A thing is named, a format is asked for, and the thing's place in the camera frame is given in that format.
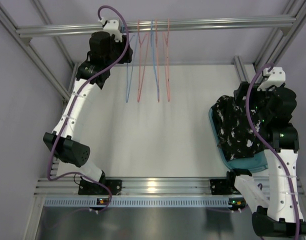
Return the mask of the black white patterned garment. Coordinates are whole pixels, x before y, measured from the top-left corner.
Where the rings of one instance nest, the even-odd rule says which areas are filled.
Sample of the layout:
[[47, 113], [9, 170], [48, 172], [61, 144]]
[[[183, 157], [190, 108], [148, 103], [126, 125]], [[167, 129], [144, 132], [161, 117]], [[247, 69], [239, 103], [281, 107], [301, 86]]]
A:
[[252, 158], [262, 152], [264, 144], [255, 136], [249, 125], [246, 101], [234, 104], [234, 97], [222, 95], [211, 107], [212, 120], [218, 137], [217, 146], [222, 150], [224, 159]]

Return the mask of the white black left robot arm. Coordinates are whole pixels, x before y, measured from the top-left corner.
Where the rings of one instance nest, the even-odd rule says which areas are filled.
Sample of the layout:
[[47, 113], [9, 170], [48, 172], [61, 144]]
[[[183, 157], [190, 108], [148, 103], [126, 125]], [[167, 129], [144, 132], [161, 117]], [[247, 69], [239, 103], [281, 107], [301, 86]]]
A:
[[90, 50], [77, 69], [66, 108], [52, 132], [43, 136], [51, 156], [73, 168], [69, 175], [80, 176], [79, 195], [109, 195], [116, 186], [106, 180], [105, 172], [90, 159], [91, 148], [81, 143], [86, 117], [94, 98], [110, 77], [110, 69], [115, 64], [132, 61], [129, 36], [116, 37], [117, 34], [104, 31], [91, 35]]

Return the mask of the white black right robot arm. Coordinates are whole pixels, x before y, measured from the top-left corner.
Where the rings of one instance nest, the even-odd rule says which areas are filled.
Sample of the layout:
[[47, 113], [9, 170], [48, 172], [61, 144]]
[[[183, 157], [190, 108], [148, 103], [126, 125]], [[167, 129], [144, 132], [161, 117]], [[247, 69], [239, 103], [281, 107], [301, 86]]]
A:
[[244, 82], [210, 108], [217, 147], [226, 161], [248, 161], [259, 154], [266, 159], [269, 196], [256, 184], [250, 167], [233, 167], [227, 173], [228, 186], [251, 209], [252, 227], [259, 237], [306, 236], [296, 174], [299, 135], [291, 123], [296, 98], [284, 85], [261, 90], [258, 84]]

